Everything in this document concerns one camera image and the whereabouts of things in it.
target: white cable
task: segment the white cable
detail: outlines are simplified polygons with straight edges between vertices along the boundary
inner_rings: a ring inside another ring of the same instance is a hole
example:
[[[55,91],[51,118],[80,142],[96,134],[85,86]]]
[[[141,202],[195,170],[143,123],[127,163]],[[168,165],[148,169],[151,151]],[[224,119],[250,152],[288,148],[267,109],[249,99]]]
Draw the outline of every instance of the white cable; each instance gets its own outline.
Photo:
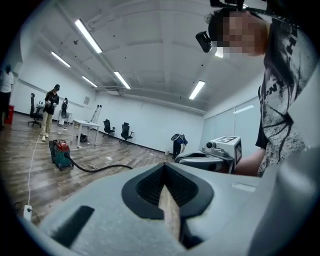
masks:
[[[41,133],[39,133],[38,139],[36,140],[36,144],[35,144],[35,147],[34,147],[34,150],[33,150],[32,159],[31,159],[30,169],[29,169],[29,179],[28,179],[29,199],[28,199],[28,206],[30,205],[30,196],[31,196],[31,189],[30,189],[31,168],[32,168],[32,163],[34,161],[35,152],[36,152],[36,148],[37,148],[37,145],[38,145],[38,141],[39,141],[40,135],[41,135]]]

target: baseboard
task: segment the baseboard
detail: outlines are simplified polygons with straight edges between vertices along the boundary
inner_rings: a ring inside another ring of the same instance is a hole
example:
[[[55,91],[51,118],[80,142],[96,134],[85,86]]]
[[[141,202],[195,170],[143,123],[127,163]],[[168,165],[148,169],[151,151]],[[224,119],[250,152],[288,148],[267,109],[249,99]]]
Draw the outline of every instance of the baseboard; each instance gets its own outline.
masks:
[[[108,134],[105,133],[105,132],[103,132],[103,131],[99,131],[99,133],[102,133],[103,135],[108,136]],[[131,142],[131,141],[128,141],[128,140],[124,140],[124,139],[122,139],[122,138],[115,137],[115,136],[113,136],[113,135],[110,135],[110,137],[113,138],[113,139],[117,139],[117,140],[119,140],[119,141],[128,142],[129,144],[132,144],[132,145],[137,145],[137,146],[139,146],[139,147],[141,147],[141,148],[145,148],[145,149],[152,150],[152,151],[156,151],[156,152],[160,152],[160,153],[166,153],[165,151],[158,150],[158,149],[151,148],[151,147],[147,147],[147,146],[143,146],[143,145],[139,145],[139,144],[133,143],[133,142]]]
[[[19,111],[13,111],[14,113],[18,113],[18,114],[20,114],[20,115],[24,115],[24,116],[28,116],[28,117],[30,117],[30,114],[27,114],[27,113],[22,113],[22,112],[19,112]]]
[[[22,112],[19,112],[19,111],[14,111],[15,113],[18,113],[18,114],[21,114],[21,115],[25,115],[25,116],[30,116],[29,114],[27,114],[27,113],[22,113]],[[102,133],[102,134],[104,134],[104,135],[108,135],[107,133],[105,133],[105,132],[103,132],[103,131],[99,131],[99,133]],[[124,140],[124,139],[122,139],[122,138],[118,138],[118,137],[115,137],[115,136],[113,136],[113,135],[110,135],[110,137],[112,137],[113,139],[117,139],[117,140],[120,140],[120,141],[123,141],[123,142],[125,142],[126,140]],[[126,141],[126,142],[128,142],[129,144],[132,144],[132,145],[137,145],[137,146],[139,146],[139,147],[142,147],[142,148],[145,148],[145,149],[148,149],[148,150],[152,150],[152,151],[156,151],[156,152],[160,152],[160,153],[165,153],[165,151],[162,151],[162,150],[158,150],[158,149],[155,149],[155,148],[151,148],[151,147],[147,147],[147,146],[144,146],[144,145],[139,145],[139,144],[136,144],[136,143],[133,143],[133,142],[131,142],[131,141]]]
[[[13,111],[14,113],[17,113],[17,114],[20,114],[20,115],[24,115],[24,116],[28,116],[28,117],[30,117],[30,114],[27,114],[27,113],[22,113],[22,112],[19,112],[19,111]]]

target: power strip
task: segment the power strip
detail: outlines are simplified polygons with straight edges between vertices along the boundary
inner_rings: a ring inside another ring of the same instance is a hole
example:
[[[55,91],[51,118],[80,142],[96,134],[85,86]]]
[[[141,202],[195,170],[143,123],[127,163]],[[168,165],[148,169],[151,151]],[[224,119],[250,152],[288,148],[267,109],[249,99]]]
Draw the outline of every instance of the power strip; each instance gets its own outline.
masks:
[[[23,210],[23,217],[31,222],[32,219],[32,206],[31,205],[25,205]]]

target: person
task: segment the person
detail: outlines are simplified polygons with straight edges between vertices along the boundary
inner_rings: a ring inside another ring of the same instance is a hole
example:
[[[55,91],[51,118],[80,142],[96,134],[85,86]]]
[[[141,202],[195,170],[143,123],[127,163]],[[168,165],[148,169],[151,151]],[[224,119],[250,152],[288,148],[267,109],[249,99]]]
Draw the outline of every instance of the person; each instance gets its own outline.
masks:
[[[65,118],[67,115],[67,109],[68,109],[68,98],[64,98],[64,101],[61,105],[61,115],[59,117],[59,126],[62,127],[64,126],[65,123]]]
[[[172,158],[175,159],[177,155],[181,152],[181,146],[186,146],[188,144],[188,141],[185,138],[184,134],[175,134],[171,140],[173,140],[173,156]]]
[[[49,132],[51,128],[52,116],[55,112],[56,106],[59,104],[59,96],[57,92],[60,90],[60,85],[56,84],[51,91],[48,91],[44,101],[45,107],[43,109],[43,119],[42,119],[42,141],[45,142],[46,138],[49,137]]]
[[[258,88],[260,149],[238,163],[235,174],[262,177],[265,169],[305,148],[288,114],[313,74],[319,55],[310,38],[300,29],[272,20],[269,24],[248,11],[215,10],[208,33],[218,47],[230,47],[249,56],[264,55],[264,77]]]
[[[11,72],[11,65],[5,67],[5,72],[1,72],[1,85],[0,85],[0,131],[5,128],[5,117],[9,113],[9,102],[14,85],[14,74]]]

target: sticker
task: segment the sticker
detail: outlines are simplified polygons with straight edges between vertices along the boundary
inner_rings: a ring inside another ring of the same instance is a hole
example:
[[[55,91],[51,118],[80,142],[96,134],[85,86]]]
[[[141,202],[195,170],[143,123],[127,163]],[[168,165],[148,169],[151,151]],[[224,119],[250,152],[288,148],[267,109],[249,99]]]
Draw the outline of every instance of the sticker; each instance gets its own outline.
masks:
[[[242,157],[241,140],[235,146],[235,164],[237,165]]]
[[[255,186],[251,186],[251,185],[247,185],[247,184],[243,184],[243,183],[238,183],[238,182],[232,183],[231,187],[238,189],[238,190],[251,192],[251,193],[256,191]]]
[[[222,142],[222,143],[229,143],[236,139],[237,137],[231,137],[231,136],[224,136],[221,137],[220,139],[215,140],[216,142]]]

